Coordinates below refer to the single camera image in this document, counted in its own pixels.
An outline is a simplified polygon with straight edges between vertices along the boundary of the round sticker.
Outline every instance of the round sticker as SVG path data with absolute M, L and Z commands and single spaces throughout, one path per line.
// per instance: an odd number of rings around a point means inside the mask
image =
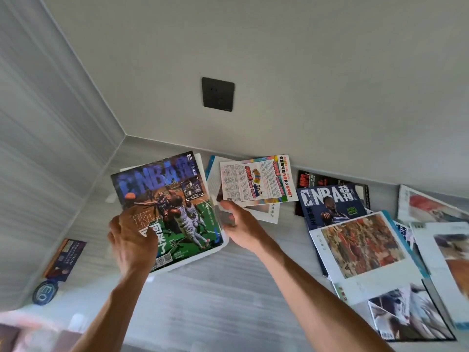
M 32 295 L 32 302 L 36 305 L 45 305 L 50 303 L 59 290 L 59 285 L 53 280 L 46 280 L 38 285 Z

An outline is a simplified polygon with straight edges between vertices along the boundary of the wall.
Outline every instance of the wall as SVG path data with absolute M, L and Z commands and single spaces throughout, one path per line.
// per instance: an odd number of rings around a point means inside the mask
M 0 0 L 0 311 L 30 299 L 124 131 L 39 0 Z
M 128 135 L 469 197 L 469 0 L 45 2 Z

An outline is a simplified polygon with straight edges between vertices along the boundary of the magazine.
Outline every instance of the magazine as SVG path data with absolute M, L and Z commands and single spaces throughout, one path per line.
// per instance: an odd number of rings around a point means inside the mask
M 469 213 L 401 185 L 397 219 L 409 222 L 469 222 Z
M 371 213 L 309 231 L 337 295 L 354 305 L 428 275 L 389 213 Z
M 347 180 L 337 179 L 331 176 L 324 176 L 321 174 L 307 172 L 305 170 L 298 171 L 298 179 L 296 182 L 296 188 L 312 188 L 315 186 L 327 186 L 327 185 L 343 185 L 350 184 Z M 355 192 L 362 201 L 362 204 L 366 208 L 371 208 L 370 206 L 370 192 L 368 190 L 368 185 L 365 184 L 355 184 Z M 295 215 L 304 217 L 303 210 L 299 202 L 295 203 Z
M 168 271 L 219 251 L 228 243 L 194 153 L 140 165 L 111 176 L 139 232 L 153 228 L 159 249 L 151 272 Z
M 220 163 L 230 162 L 231 159 L 219 156 L 211 156 L 207 169 L 205 170 L 205 177 L 207 178 L 208 190 L 210 193 L 218 193 L 216 201 L 223 200 L 223 190 L 221 187 L 221 174 Z M 244 208 L 246 211 L 262 221 L 278 223 L 278 214 L 280 213 L 280 204 L 263 204 L 255 205 Z
M 422 282 L 368 300 L 375 328 L 389 342 L 454 341 Z
M 221 162 L 220 171 L 223 198 L 239 206 L 298 200 L 288 154 Z
M 366 214 L 354 184 L 297 189 L 308 230 Z
M 412 224 L 416 243 L 456 328 L 469 330 L 469 224 Z

